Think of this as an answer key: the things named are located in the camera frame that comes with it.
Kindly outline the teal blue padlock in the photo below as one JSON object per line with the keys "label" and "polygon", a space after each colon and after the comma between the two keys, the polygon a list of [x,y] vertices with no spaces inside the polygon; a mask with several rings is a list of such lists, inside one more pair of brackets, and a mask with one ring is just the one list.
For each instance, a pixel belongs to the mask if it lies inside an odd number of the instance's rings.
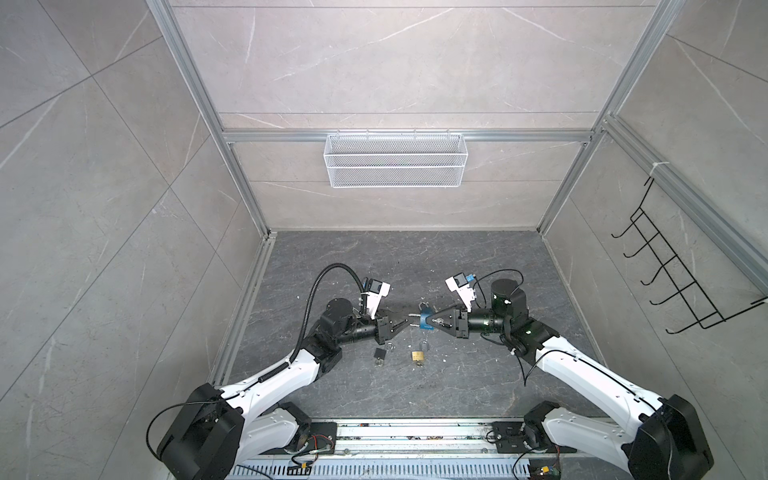
{"label": "teal blue padlock", "polygon": [[419,304],[419,312],[418,313],[409,313],[408,317],[412,320],[412,324],[415,325],[417,322],[417,325],[422,330],[433,330],[434,327],[429,324],[427,319],[431,317],[435,311],[432,307],[430,307],[426,303],[420,303]]}

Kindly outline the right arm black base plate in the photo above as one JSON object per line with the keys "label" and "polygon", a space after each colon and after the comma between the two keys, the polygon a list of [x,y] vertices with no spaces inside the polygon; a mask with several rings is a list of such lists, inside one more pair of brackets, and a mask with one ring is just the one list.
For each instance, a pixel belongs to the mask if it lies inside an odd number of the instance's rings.
{"label": "right arm black base plate", "polygon": [[555,444],[538,424],[523,421],[493,422],[485,441],[494,445],[500,454],[577,452],[572,447]]}

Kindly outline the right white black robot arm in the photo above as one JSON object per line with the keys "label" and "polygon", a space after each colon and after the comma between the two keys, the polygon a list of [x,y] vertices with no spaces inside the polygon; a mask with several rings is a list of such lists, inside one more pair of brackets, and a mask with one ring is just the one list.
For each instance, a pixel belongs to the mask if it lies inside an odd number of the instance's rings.
{"label": "right white black robot arm", "polygon": [[528,452],[569,447],[613,464],[635,479],[701,479],[714,466],[698,413],[679,395],[664,398],[621,377],[533,318],[520,282],[491,284],[487,308],[475,308],[469,278],[447,279],[458,306],[424,315],[425,324],[456,338],[496,334],[520,362],[581,394],[608,418],[601,421],[544,401],[524,417],[517,438]]}

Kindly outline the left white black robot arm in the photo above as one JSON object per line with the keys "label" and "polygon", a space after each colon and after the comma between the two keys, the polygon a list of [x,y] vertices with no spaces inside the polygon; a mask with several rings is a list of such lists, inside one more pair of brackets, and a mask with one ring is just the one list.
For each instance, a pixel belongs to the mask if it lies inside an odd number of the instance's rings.
{"label": "left white black robot arm", "polygon": [[284,399],[330,372],[343,344],[372,338],[383,345],[409,325],[333,299],[287,357],[234,384],[204,383],[176,404],[176,418],[148,449],[177,479],[224,479],[236,465],[305,434],[310,419]]}

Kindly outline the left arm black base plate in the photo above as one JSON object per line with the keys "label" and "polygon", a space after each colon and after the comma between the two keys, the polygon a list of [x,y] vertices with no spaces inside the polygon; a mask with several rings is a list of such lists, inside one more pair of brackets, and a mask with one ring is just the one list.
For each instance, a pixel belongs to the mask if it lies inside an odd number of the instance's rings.
{"label": "left arm black base plate", "polygon": [[296,454],[319,449],[321,453],[334,453],[337,440],[338,424],[330,421],[302,424],[289,442],[281,450]]}

